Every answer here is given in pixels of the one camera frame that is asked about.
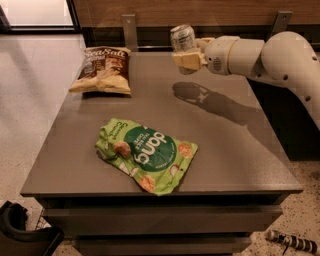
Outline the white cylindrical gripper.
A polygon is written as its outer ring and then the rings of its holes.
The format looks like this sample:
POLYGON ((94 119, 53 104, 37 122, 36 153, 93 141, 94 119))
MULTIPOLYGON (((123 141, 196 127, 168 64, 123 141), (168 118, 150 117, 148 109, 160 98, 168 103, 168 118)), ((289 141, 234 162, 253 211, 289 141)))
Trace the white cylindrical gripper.
POLYGON ((219 75, 229 75, 228 58, 231 48, 238 36, 221 36, 218 38, 205 37, 196 38, 197 47, 195 51, 177 52, 172 54, 176 66, 191 70, 200 70, 207 65, 210 72, 219 75))

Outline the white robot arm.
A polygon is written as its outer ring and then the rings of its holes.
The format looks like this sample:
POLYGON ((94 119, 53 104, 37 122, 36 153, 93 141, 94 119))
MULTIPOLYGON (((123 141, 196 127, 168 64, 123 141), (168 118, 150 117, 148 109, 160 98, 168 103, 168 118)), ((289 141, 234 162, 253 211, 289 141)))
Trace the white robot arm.
POLYGON ((320 61, 301 35, 285 31, 268 40, 237 36, 201 38, 196 47, 173 54, 176 66, 194 71, 207 67, 219 75, 287 88, 320 128, 320 61))

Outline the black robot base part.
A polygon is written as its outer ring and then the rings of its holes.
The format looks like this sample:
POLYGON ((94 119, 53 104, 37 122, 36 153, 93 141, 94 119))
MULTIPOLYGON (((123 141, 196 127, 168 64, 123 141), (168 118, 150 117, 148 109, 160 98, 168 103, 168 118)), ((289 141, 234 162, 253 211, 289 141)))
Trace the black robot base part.
POLYGON ((60 228, 27 231, 27 209, 6 201, 0 207, 0 256, 52 256, 64 239, 60 228))

